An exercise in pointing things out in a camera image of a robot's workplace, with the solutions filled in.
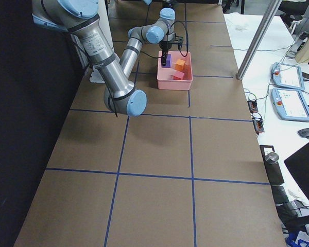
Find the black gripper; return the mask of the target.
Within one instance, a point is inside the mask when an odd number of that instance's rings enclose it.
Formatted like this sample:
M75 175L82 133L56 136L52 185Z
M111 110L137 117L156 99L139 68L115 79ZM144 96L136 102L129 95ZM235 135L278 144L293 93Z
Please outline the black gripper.
M168 51L171 49L173 45L177 46L177 50L182 49L183 45L183 37L177 36L176 34L169 35L168 37L164 38L164 40L160 41L159 46L162 49L161 55L161 64L166 65Z

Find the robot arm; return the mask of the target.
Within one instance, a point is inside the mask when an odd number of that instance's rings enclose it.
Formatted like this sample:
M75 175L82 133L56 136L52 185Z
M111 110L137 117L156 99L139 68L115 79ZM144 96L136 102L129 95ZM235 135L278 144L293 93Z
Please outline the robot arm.
M183 38L174 32L175 11L162 8L155 23L130 29L119 58L100 27L98 8L98 1L32 1L32 16L38 26L77 36L106 84L106 107L115 114L139 116L146 108L147 96L128 78L145 42L160 45L162 62L172 44L182 45Z

